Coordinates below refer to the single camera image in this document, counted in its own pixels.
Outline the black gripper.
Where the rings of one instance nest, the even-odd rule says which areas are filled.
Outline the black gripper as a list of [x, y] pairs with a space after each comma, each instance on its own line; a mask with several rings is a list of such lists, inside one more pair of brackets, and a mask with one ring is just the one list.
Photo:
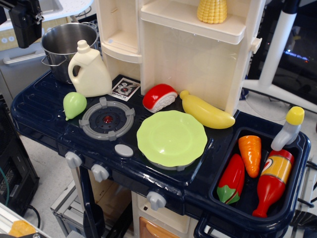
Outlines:
[[0, 2], [0, 23], [7, 21], [4, 9], [8, 9], [11, 24], [22, 49], [42, 37], [43, 12], [38, 0], [2, 0]]

